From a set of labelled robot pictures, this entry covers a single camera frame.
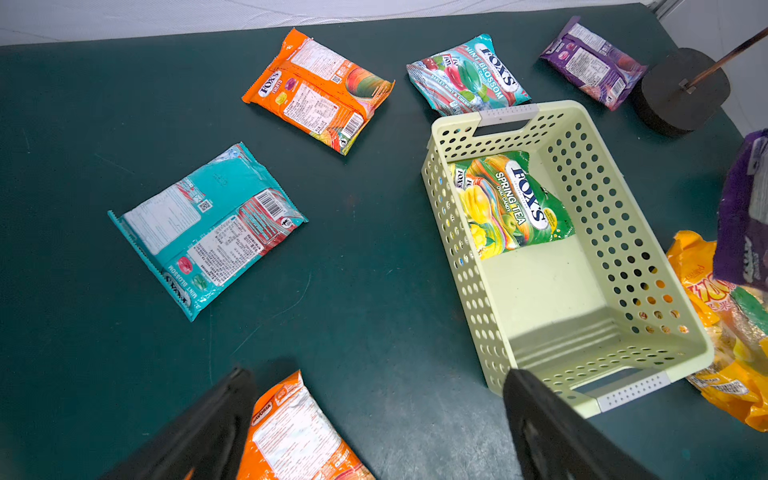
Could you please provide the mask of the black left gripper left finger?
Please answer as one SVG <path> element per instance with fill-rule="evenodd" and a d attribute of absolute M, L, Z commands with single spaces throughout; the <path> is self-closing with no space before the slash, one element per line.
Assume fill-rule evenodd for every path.
<path fill-rule="evenodd" d="M 243 456 L 256 383 L 233 369 L 103 479 L 235 479 Z"/>

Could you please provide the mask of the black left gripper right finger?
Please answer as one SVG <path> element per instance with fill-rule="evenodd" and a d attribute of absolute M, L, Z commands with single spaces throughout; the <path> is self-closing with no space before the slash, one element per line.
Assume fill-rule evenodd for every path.
<path fill-rule="evenodd" d="M 526 479 L 654 479 L 542 381 L 512 369 L 503 400 L 523 477 Z"/>

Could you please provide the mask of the teal mint blossom candy bag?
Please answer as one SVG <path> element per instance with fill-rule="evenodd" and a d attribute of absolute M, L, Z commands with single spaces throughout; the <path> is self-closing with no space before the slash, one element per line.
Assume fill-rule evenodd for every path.
<path fill-rule="evenodd" d="M 108 216 L 189 321 L 308 221 L 243 143 Z"/>

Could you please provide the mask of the green spring tea candy bag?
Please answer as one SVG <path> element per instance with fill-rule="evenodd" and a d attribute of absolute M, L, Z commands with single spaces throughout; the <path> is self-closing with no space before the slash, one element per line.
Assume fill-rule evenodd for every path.
<path fill-rule="evenodd" d="M 481 259 L 574 234 L 563 203 L 531 175 L 527 152 L 464 160 L 450 169 Z"/>

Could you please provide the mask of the purple berries candy bag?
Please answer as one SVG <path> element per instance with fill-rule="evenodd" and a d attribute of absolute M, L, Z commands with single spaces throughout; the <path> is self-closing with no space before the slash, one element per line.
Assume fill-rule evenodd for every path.
<path fill-rule="evenodd" d="M 767 131 L 748 134 L 718 209 L 714 276 L 767 290 Z"/>

